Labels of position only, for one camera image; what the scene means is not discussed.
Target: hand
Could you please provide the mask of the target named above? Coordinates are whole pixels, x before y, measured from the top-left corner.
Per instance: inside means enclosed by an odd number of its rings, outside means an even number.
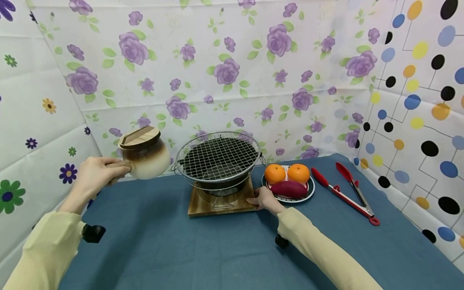
[[[108,168],[107,164],[120,162],[116,158],[89,157],[77,170],[77,178],[59,211],[80,214],[84,206],[115,177],[124,177],[129,167]]]
[[[255,198],[247,198],[246,201],[252,205],[258,206],[258,210],[267,209],[273,215],[282,213],[286,208],[274,197],[272,191],[266,187],[255,189]]]

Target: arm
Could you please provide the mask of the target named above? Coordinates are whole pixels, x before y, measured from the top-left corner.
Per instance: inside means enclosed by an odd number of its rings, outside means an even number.
[[[58,288],[77,254],[85,226],[80,214],[85,205],[111,179],[122,177],[130,170],[128,167],[106,167],[118,161],[114,158],[90,157],[81,164],[74,187],[60,209],[44,215],[34,227],[4,290]]]
[[[301,212],[282,206],[265,187],[257,191],[258,197],[247,201],[276,215],[278,233],[314,262],[338,289],[382,289],[353,257],[324,236]]]

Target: green flower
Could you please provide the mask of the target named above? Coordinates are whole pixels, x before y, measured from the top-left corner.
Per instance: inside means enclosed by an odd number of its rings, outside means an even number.
[[[6,55],[5,54],[5,60],[6,60],[6,64],[9,65],[10,67],[16,67],[16,65],[18,64],[16,62],[16,60],[14,58],[11,57],[11,55]]]
[[[14,206],[23,204],[23,199],[20,196],[26,193],[24,188],[20,188],[21,183],[15,181],[10,184],[9,180],[0,182],[0,213],[5,209],[6,214],[11,214],[14,211]]]

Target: beige sleeve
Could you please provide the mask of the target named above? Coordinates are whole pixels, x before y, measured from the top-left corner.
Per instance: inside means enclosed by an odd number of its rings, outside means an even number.
[[[278,233],[313,261],[337,289],[382,289],[353,257],[324,236],[301,212],[291,207],[277,217]]]
[[[57,289],[77,254],[84,225],[75,213],[44,215],[24,244],[21,259],[3,289]]]

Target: plate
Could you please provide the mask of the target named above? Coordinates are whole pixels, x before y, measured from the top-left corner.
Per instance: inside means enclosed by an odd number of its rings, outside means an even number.
[[[288,180],[288,176],[287,176],[287,170],[290,166],[288,165],[281,165],[284,170],[285,170],[285,180]],[[270,185],[267,181],[266,181],[266,178],[264,178],[264,175],[261,179],[261,183],[263,186],[267,187],[268,189],[271,189],[272,185]],[[282,202],[287,202],[287,203],[298,203],[298,202],[303,202],[305,200],[307,200],[308,198],[310,198],[313,194],[314,194],[314,189],[315,189],[315,185],[314,185],[314,179],[312,176],[309,177],[309,180],[308,182],[306,182],[304,184],[304,187],[306,187],[308,189],[308,194],[300,199],[290,199],[290,198],[286,198],[286,197],[282,197],[280,195],[274,195],[274,197],[277,199],[277,200],[280,200]]]

